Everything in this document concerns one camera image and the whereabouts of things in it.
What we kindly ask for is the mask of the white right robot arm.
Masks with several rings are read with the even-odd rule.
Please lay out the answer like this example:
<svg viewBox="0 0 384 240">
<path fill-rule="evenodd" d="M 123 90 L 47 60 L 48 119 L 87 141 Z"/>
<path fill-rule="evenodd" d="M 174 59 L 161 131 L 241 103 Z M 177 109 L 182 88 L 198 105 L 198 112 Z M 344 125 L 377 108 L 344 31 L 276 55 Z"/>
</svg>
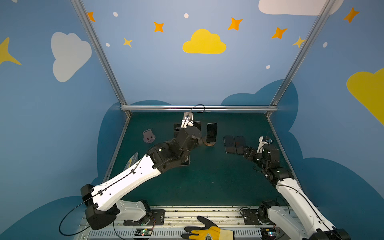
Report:
<svg viewBox="0 0 384 240">
<path fill-rule="evenodd" d="M 265 144 L 258 148 L 243 147 L 243 157 L 255 163 L 266 179 L 283 196 L 296 213 L 299 222 L 287 214 L 277 201 L 263 201 L 258 208 L 261 224 L 274 224 L 291 240 L 349 240 L 344 229 L 338 229 L 315 207 L 300 188 L 292 172 L 280 165 L 279 149 Z"/>
</svg>

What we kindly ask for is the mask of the grey stand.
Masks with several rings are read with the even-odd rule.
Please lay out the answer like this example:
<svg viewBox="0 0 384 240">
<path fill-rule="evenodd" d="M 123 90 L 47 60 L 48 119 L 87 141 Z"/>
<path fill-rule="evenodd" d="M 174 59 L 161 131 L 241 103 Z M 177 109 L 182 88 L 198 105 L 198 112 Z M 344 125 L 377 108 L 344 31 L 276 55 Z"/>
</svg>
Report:
<svg viewBox="0 0 384 240">
<path fill-rule="evenodd" d="M 143 131 L 143 141 L 147 144 L 153 143 L 156 139 L 156 136 L 151 129 Z"/>
</svg>

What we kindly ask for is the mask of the dark phone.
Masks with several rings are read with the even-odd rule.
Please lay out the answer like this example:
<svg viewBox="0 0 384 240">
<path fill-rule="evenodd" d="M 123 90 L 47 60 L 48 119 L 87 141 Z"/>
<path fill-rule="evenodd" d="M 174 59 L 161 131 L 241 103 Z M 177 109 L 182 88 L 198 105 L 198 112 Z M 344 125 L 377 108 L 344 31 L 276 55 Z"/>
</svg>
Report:
<svg viewBox="0 0 384 240">
<path fill-rule="evenodd" d="M 208 123 L 207 124 L 207 134 L 206 134 L 206 143 L 215 144 L 217 141 L 217 132 L 218 124 L 217 123 Z"/>
</svg>

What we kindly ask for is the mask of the green phone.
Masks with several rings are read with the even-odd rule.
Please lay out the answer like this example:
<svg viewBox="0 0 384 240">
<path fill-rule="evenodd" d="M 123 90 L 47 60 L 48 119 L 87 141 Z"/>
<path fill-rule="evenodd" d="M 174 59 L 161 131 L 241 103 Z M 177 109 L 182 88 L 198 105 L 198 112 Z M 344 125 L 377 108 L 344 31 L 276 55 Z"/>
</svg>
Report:
<svg viewBox="0 0 384 240">
<path fill-rule="evenodd" d="M 236 154 L 236 144 L 234 136 L 224 136 L 225 152 L 227 154 Z"/>
</svg>

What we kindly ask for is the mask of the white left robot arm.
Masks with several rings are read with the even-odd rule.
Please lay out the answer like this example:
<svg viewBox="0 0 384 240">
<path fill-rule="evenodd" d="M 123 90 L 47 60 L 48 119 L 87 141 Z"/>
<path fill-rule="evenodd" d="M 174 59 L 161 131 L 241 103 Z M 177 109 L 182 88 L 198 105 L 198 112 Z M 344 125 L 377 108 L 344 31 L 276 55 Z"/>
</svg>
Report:
<svg viewBox="0 0 384 240">
<path fill-rule="evenodd" d="M 118 201 L 146 181 L 173 168 L 185 165 L 191 151 L 202 137 L 197 127 L 177 128 L 176 137 L 151 147 L 133 166 L 114 178 L 100 184 L 86 184 L 81 196 L 86 205 L 86 220 L 92 230 L 100 230 L 112 222 L 123 210 Z"/>
</svg>

